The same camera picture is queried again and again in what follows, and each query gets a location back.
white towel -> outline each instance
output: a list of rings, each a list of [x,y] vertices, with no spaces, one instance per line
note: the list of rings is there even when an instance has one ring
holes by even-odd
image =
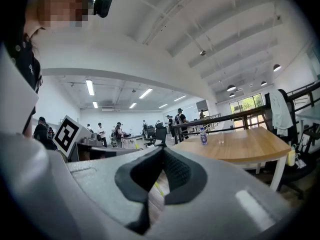
[[[269,96],[272,110],[272,125],[277,129],[276,134],[288,136],[288,128],[293,126],[293,123],[285,98],[278,90],[271,91]]]

white ceiling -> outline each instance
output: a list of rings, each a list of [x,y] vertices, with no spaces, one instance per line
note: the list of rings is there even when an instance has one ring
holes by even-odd
[[[246,89],[254,84],[252,92],[262,88],[261,79],[271,85],[304,46],[306,24],[290,0],[113,0],[106,19],[89,20],[93,30],[117,32],[172,56],[177,64],[197,72],[216,94],[230,84]],[[282,70],[275,73],[276,63]],[[66,79],[85,81],[80,76]],[[95,78],[94,84],[96,101],[109,106],[115,103],[123,81]],[[71,89],[70,84],[64,85],[80,107],[91,106],[84,84]],[[116,104],[126,108],[147,88],[125,82]],[[136,109],[156,110],[181,95],[154,87]]]
[[[129,111],[132,103],[137,103],[132,111],[161,111],[165,107],[159,109],[160,106],[164,104],[172,106],[175,99],[185,95],[178,91],[152,85],[105,77],[77,75],[56,77],[81,109],[93,109],[93,102],[97,102],[100,109]],[[92,80],[94,96],[89,95],[86,80]],[[152,91],[143,99],[139,99],[149,88]]]

water bottle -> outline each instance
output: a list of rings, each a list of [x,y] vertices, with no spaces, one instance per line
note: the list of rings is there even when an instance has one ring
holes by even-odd
[[[203,128],[200,128],[200,139],[201,139],[201,143],[202,145],[207,145],[207,135],[206,132]]]

desk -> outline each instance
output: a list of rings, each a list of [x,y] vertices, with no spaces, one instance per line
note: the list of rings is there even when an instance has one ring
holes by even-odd
[[[143,138],[144,138],[144,136],[142,134],[134,135],[134,136],[130,136],[130,137],[124,137],[121,139],[122,140],[122,147],[125,148],[125,144],[126,144],[126,148],[128,149],[129,142],[132,142],[134,146],[130,146],[130,148],[135,149],[136,144],[137,144],[137,140],[141,140],[140,145],[139,145],[139,148],[141,148],[143,145]]]
[[[300,134],[304,132],[304,119],[309,119],[313,123],[320,124],[320,104],[310,107],[309,109],[296,114],[300,118]]]
[[[207,145],[202,145],[199,137],[189,138],[171,148],[237,165],[277,160],[270,186],[276,191],[291,147],[263,127],[223,133],[223,144],[219,143],[220,134],[207,135]]]

floor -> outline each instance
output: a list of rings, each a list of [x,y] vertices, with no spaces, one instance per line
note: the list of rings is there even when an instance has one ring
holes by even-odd
[[[170,147],[170,146],[173,146],[174,144],[175,144],[175,140],[171,140],[171,135],[167,135],[166,145]],[[315,184],[317,180],[317,174],[319,172],[320,172],[320,159],[318,159],[317,167],[312,173],[294,182],[294,184],[297,187],[299,187],[305,192],[306,198],[308,198],[308,194],[310,193],[312,186]],[[256,175],[254,172],[252,172],[251,175],[253,175],[254,177],[257,177],[259,180],[261,180],[264,183],[271,182],[273,177],[273,175],[271,174],[260,173]],[[170,192],[168,179],[164,171],[161,172],[156,182],[158,184],[158,188],[155,185],[153,185],[152,189],[149,192],[149,217],[150,217],[151,224],[157,221],[159,215],[161,214],[161,212],[164,210],[164,207],[165,207],[164,206],[165,199],[162,196],[161,192],[163,192],[164,196]],[[282,197],[285,200],[288,201],[289,205],[292,208],[297,208],[304,203],[304,200],[299,200],[297,198],[296,193],[292,189],[286,187],[285,185],[282,186],[279,193],[282,195]]]

